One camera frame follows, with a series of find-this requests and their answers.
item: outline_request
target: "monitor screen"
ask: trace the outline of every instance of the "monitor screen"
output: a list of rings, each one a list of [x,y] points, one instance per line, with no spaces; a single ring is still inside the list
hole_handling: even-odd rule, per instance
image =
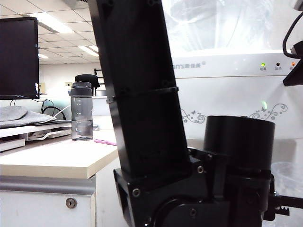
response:
[[[0,100],[38,98],[37,19],[0,19]]]

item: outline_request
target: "office chair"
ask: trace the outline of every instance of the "office chair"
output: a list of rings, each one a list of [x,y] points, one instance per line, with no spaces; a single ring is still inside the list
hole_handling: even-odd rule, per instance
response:
[[[100,87],[98,77],[93,74],[81,74],[75,77],[76,82],[89,82],[91,83],[92,94],[96,95],[96,90]]]

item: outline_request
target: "water bottle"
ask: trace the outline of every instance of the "water bottle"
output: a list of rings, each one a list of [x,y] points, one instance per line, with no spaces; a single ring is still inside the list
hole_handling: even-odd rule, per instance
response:
[[[75,82],[71,87],[71,139],[92,140],[92,90],[89,82]]]

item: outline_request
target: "green light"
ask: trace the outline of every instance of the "green light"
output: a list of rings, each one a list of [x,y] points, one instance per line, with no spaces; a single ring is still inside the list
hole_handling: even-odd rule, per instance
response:
[[[263,105],[263,109],[264,109],[264,110],[267,110],[267,103],[266,103],[265,101],[262,101],[261,103],[262,103],[262,105]]]

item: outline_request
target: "black robotic arm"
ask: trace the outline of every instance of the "black robotic arm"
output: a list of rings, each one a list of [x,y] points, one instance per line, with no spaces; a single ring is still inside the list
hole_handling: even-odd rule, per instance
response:
[[[209,116],[187,148],[160,0],[88,0],[115,129],[114,171],[131,227],[261,227],[303,200],[270,172],[275,124]]]

